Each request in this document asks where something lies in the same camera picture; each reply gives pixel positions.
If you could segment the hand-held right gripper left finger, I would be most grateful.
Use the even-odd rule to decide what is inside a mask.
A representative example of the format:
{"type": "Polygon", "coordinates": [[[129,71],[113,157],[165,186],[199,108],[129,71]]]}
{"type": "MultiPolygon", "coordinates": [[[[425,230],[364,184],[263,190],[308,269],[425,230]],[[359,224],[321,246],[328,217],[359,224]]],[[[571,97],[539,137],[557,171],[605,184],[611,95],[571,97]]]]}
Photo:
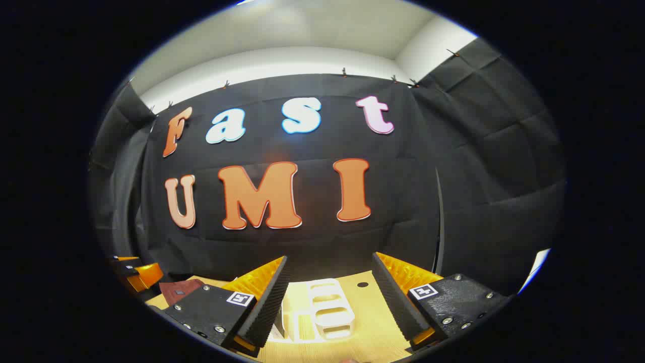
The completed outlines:
{"type": "Polygon", "coordinates": [[[217,287],[205,283],[164,309],[164,318],[221,349],[258,356],[281,311],[292,266],[280,257],[217,287]]]}

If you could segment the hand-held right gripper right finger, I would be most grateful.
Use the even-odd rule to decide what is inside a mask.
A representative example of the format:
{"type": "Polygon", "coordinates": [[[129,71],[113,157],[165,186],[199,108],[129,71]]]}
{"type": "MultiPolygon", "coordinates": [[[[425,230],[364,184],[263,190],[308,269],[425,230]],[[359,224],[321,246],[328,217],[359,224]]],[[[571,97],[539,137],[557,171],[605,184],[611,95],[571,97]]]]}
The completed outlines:
{"type": "Polygon", "coordinates": [[[509,303],[509,296],[458,273],[439,276],[380,252],[372,274],[412,352],[477,327],[509,303]]]}

